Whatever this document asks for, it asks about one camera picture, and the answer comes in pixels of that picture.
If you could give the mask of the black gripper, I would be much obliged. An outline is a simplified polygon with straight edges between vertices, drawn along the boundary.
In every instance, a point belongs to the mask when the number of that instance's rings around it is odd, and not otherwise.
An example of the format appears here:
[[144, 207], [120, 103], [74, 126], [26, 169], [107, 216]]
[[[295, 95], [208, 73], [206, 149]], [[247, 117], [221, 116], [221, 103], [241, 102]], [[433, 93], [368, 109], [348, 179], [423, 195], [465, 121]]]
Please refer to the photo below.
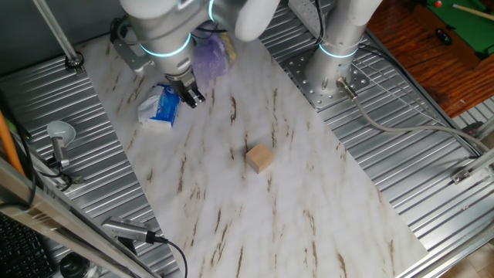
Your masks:
[[165, 78], [172, 85], [175, 93], [179, 95], [181, 100], [190, 108], [196, 108], [199, 103], [205, 101], [205, 97], [198, 88], [192, 87], [192, 85], [195, 84], [195, 76], [191, 66], [180, 74], [166, 73]]

